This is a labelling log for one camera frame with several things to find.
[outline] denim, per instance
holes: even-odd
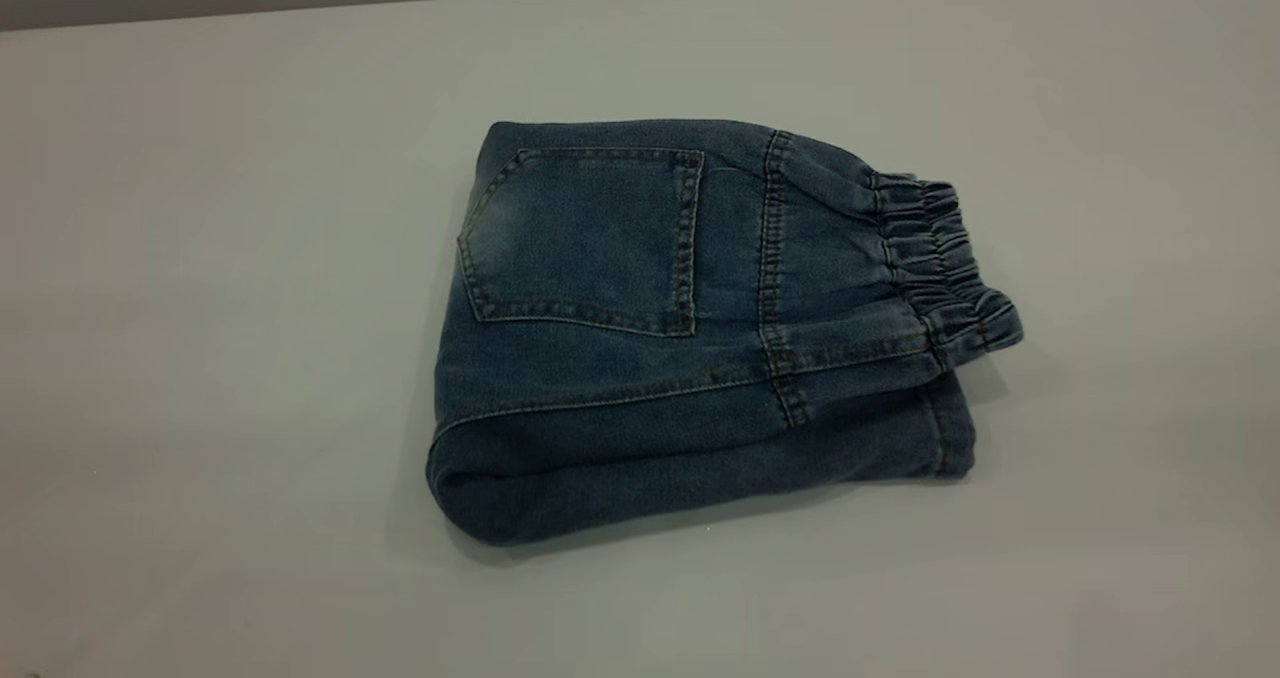
[[[959,478],[974,427],[954,370],[1019,340],[947,183],[749,123],[497,123],[426,478],[494,545]]]

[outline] folded jeans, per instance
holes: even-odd
[[[956,365],[1014,345],[947,183],[736,122],[498,123],[426,464],[484,542],[964,476]]]

